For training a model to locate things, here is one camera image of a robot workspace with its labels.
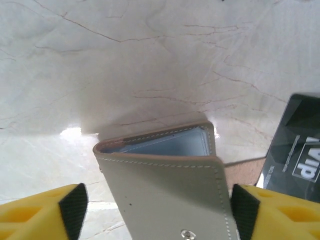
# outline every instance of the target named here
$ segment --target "card holder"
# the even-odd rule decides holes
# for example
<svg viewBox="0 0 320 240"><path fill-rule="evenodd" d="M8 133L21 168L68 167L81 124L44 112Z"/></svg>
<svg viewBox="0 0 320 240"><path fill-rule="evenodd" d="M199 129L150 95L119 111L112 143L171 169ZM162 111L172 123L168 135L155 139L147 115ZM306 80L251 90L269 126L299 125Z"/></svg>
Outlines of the card holder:
<svg viewBox="0 0 320 240"><path fill-rule="evenodd" d="M106 148L104 153L132 153L163 156L208 156L210 145L208 133L200 126L173 132L145 142L127 144L116 148Z"/></svg>
<svg viewBox="0 0 320 240"><path fill-rule="evenodd" d="M210 122L105 140L93 152L133 240L238 238Z"/></svg>

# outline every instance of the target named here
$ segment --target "marble surface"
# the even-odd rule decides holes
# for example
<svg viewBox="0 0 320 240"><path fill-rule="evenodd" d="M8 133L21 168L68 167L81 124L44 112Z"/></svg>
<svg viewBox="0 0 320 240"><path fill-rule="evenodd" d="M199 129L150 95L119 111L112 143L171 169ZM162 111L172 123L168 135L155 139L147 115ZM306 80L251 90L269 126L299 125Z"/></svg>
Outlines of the marble surface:
<svg viewBox="0 0 320 240"><path fill-rule="evenodd" d="M129 240L101 139L208 118L226 163L266 154L320 91L320 1L0 0L0 204L83 182L82 240Z"/></svg>

